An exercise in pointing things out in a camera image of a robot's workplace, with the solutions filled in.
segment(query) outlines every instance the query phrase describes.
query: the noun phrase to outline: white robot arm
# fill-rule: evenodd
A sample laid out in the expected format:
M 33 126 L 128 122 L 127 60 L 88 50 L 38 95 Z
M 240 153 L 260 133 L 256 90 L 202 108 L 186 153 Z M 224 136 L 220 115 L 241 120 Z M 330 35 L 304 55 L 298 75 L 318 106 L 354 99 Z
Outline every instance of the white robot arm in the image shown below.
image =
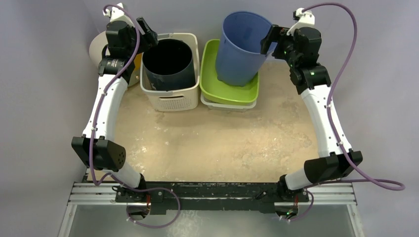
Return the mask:
M 117 78 L 105 92 L 104 89 L 115 75 L 124 67 L 133 54 L 136 41 L 136 33 L 133 23 L 123 11 L 116 7 L 107 10 L 105 16 L 110 18 L 106 28 L 106 38 L 109 43 L 103 49 L 102 60 L 99 63 L 99 84 L 96 100 L 91 116 L 83 130 L 81 137 L 73 137 L 72 147 L 79 155 L 83 163 L 89 167 L 89 142 L 94 139 L 93 144 L 93 167 L 111 173 L 115 178 L 125 185 L 133 188 L 140 186 L 142 175 L 136 172 L 126 160 L 126 151 L 122 146 L 114 143 L 115 124 L 118 109 L 125 93 L 131 74 L 135 67 L 134 63 Z M 137 19 L 144 34 L 140 34 L 140 45 L 138 53 L 142 53 L 157 45 L 157 34 L 153 32 L 143 18 Z M 96 115 L 97 106 L 102 95 L 105 95 L 99 113 Z M 95 129 L 94 137 L 91 137 L 92 129 Z
M 343 133 L 333 101 L 327 105 L 331 81 L 326 68 L 317 63 L 321 34 L 314 29 L 314 15 L 303 10 L 299 8 L 293 13 L 297 22 L 291 28 L 272 25 L 261 42 L 262 54 L 267 53 L 271 42 L 278 43 L 272 56 L 288 63 L 291 81 L 305 102 L 316 131 L 319 158 L 306 161 L 302 169 L 280 178 L 284 192 L 290 194 L 315 183 L 345 177 L 353 169 L 344 158 L 332 131 L 327 114 L 328 106 L 341 135 L 341 142 L 345 144 L 345 152 L 356 165 L 362 161 L 361 152 L 352 151 Z

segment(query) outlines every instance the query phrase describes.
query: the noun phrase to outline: black bracket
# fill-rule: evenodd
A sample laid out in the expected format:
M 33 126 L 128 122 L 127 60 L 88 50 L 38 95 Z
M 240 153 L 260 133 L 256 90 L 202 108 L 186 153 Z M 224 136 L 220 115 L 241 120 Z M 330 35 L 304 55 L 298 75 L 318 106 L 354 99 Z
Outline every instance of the black bracket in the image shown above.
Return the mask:
M 292 202 L 297 195 L 300 202 L 308 202 L 308 196 L 295 192 L 290 199 L 278 193 L 277 183 L 202 183 L 202 182 L 147 182 L 147 188 L 167 188 L 180 199 L 182 210 L 253 210 L 261 213 L 276 213 L 276 202 Z M 152 191 L 139 194 L 115 187 L 116 202 L 145 202 L 151 196 L 151 212 L 164 215 L 167 210 L 177 210 L 177 201 L 167 191 Z

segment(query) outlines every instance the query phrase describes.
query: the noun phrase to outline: white laundry basket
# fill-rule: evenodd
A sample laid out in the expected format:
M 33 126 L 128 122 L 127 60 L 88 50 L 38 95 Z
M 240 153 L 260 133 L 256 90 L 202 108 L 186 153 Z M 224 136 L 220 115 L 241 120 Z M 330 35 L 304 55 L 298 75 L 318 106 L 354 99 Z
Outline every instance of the white laundry basket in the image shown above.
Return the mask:
M 181 40 L 186 43 L 192 50 L 194 69 L 195 69 L 195 85 L 191 88 L 172 91 L 154 90 L 145 73 L 145 68 L 141 60 L 140 68 L 140 84 L 141 89 L 147 95 L 153 108 L 157 111 L 183 111 L 191 110 L 197 107 L 199 101 L 199 53 L 198 41 L 194 34 L 190 33 L 171 33 L 158 35 L 159 40 L 174 39 Z
M 211 100 L 208 100 L 207 98 L 204 97 L 203 94 L 201 94 L 201 102 L 212 110 L 227 110 L 227 111 L 235 111 L 235 112 L 246 112 L 247 110 L 253 109 L 256 106 L 256 101 L 253 101 L 252 103 L 248 105 L 219 104 Z

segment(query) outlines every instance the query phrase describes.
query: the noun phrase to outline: white bracket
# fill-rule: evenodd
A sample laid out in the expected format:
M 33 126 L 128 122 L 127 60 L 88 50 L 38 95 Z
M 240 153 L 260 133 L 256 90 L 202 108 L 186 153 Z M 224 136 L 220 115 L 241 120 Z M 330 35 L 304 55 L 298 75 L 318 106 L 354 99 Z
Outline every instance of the white bracket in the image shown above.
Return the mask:
M 123 9 L 126 8 L 124 6 L 124 4 L 122 4 L 122 3 L 119 3 L 117 5 L 120 6 L 120 7 L 122 7 Z M 130 26 L 134 26 L 134 24 L 132 23 L 132 21 L 130 20 L 130 18 L 127 17 L 123 11 L 119 10 L 116 7 L 113 7 L 112 8 L 112 11 L 109 10 L 109 9 L 106 9 L 106 12 L 104 12 L 103 15 L 110 18 L 109 22 L 113 22 L 113 21 L 125 21 Z
M 302 12 L 304 8 L 299 8 L 295 11 L 295 16 L 300 19 L 293 25 L 287 32 L 287 36 L 293 36 L 296 29 L 302 27 L 313 27 L 314 26 L 314 15 L 311 11 Z

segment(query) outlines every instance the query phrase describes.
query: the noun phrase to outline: basket handle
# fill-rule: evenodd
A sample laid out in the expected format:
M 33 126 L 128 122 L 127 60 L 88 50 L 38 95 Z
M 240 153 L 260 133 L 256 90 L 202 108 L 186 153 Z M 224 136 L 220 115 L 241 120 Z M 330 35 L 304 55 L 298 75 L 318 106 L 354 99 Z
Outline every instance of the basket handle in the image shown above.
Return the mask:
M 185 96 L 178 95 L 178 96 L 171 96 L 171 97 L 159 97 L 161 101 L 173 101 L 173 100 L 183 100 Z

